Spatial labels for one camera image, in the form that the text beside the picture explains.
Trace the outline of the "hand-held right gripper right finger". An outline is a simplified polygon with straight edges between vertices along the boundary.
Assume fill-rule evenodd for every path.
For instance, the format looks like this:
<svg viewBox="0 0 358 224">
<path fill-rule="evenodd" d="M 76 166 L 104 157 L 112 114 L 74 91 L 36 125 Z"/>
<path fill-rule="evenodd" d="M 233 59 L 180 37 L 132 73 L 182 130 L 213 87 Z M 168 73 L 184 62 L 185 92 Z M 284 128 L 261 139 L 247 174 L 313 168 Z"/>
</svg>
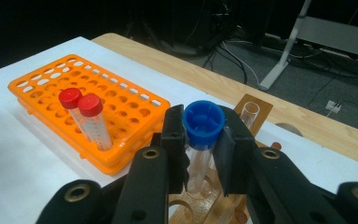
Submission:
<svg viewBox="0 0 358 224">
<path fill-rule="evenodd" d="M 339 213 L 280 150 L 258 147 L 237 113 L 213 151 L 223 194 L 244 194 L 254 224 L 339 224 Z"/>
</svg>

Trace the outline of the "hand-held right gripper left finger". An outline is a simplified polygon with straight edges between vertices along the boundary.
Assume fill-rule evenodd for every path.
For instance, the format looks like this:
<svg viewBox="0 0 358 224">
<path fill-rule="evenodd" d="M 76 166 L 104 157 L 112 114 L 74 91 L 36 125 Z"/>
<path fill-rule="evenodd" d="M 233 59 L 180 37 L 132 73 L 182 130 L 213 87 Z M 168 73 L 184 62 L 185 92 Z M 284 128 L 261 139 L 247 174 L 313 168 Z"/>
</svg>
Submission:
<svg viewBox="0 0 358 224">
<path fill-rule="evenodd" d="M 162 131 L 136 152 L 118 199 L 112 224 L 167 224 L 169 196 L 183 191 L 186 170 L 184 107 L 165 112 Z"/>
</svg>

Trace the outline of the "wooden tube rack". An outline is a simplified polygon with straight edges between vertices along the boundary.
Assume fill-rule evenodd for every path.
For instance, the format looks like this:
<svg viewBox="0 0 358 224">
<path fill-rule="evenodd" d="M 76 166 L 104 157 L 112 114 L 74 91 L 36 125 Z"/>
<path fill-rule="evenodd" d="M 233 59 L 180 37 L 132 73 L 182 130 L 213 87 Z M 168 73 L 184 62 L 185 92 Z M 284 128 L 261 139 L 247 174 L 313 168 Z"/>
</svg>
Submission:
<svg viewBox="0 0 358 224">
<path fill-rule="evenodd" d="M 246 201 L 245 195 L 223 195 L 211 159 L 201 193 L 169 196 L 169 224 L 252 224 Z"/>
</svg>

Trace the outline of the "orange tube rack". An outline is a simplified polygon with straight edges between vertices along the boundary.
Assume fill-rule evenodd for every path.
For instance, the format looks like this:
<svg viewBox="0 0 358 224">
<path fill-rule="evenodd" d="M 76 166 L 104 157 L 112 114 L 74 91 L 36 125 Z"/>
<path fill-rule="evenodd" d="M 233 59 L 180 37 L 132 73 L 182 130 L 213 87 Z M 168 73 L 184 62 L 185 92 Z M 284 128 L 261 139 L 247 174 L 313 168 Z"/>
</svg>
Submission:
<svg viewBox="0 0 358 224">
<path fill-rule="evenodd" d="M 111 149 L 101 151 L 81 133 L 59 101 L 60 92 L 67 88 L 101 98 Z M 12 80 L 8 89 L 29 114 L 107 175 L 119 173 L 137 150 L 150 143 L 171 107 L 167 100 L 75 54 Z"/>
</svg>

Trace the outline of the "blue capped test tube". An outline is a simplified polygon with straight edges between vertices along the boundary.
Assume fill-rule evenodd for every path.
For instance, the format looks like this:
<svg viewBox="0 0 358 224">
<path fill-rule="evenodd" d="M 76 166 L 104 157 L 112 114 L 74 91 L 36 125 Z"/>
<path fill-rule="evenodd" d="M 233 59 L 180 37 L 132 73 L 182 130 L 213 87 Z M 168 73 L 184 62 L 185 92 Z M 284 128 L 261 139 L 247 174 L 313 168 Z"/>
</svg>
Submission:
<svg viewBox="0 0 358 224">
<path fill-rule="evenodd" d="M 206 180 L 214 146 L 225 124 L 225 115 L 215 103 L 200 100 L 188 105 L 183 124 L 186 131 L 186 154 L 189 157 L 187 193 L 195 199 L 205 199 L 212 187 Z"/>
</svg>

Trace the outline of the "red capped test tube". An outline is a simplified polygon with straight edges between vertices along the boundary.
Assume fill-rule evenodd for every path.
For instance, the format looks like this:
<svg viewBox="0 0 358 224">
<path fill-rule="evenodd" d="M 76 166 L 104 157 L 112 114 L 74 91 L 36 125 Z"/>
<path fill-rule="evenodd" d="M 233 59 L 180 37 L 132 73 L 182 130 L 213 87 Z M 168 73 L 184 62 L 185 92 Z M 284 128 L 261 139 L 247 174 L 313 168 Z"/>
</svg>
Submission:
<svg viewBox="0 0 358 224">
<path fill-rule="evenodd" d="M 89 141 L 90 138 L 84 130 L 83 124 L 84 120 L 78 108 L 78 101 L 82 98 L 81 90 L 77 88 L 67 88 L 60 92 L 59 101 L 63 108 L 65 108 L 72 118 L 74 119 L 78 129 L 85 136 L 85 138 Z"/>
<path fill-rule="evenodd" d="M 96 94 L 88 94 L 80 98 L 78 109 L 85 119 L 84 130 L 89 138 L 102 151 L 109 150 L 113 143 L 103 117 L 103 103 Z"/>
</svg>

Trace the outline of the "clear uncapped test tube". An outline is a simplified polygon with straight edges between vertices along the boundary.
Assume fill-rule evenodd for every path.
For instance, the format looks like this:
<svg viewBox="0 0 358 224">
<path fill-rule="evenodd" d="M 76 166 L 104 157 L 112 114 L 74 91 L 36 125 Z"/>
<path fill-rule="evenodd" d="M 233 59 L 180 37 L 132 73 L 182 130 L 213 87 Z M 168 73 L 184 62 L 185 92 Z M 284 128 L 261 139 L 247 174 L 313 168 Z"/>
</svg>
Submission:
<svg viewBox="0 0 358 224">
<path fill-rule="evenodd" d="M 240 118 L 248 129 L 254 125 L 255 119 L 260 112 L 260 107 L 255 102 L 247 102 L 244 104 Z"/>
</svg>

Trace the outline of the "white power plug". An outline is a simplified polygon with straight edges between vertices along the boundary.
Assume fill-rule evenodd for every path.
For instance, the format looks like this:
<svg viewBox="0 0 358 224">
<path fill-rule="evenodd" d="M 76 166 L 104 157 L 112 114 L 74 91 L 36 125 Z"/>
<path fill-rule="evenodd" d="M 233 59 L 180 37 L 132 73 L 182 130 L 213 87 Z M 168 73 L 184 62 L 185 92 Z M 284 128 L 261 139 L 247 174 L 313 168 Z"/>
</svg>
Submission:
<svg viewBox="0 0 358 224">
<path fill-rule="evenodd" d="M 331 101 L 329 100 L 325 106 L 325 108 L 327 110 L 329 110 L 330 112 L 333 112 L 333 113 L 338 113 L 340 111 L 340 108 L 341 108 L 341 103 L 338 103 L 338 102 L 334 102 L 334 101 Z"/>
</svg>

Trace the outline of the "white metal stand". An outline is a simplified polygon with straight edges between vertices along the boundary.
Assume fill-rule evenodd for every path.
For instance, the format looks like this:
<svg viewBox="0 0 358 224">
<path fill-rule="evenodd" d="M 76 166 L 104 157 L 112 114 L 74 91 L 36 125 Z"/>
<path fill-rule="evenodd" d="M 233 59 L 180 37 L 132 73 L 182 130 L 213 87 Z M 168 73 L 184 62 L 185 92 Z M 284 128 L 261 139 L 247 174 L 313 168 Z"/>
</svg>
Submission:
<svg viewBox="0 0 358 224">
<path fill-rule="evenodd" d="M 358 55 L 358 26 L 309 16 L 311 2 L 305 0 L 296 16 L 280 60 L 258 84 L 261 91 L 268 91 L 289 64 L 288 57 L 297 39 Z"/>
</svg>

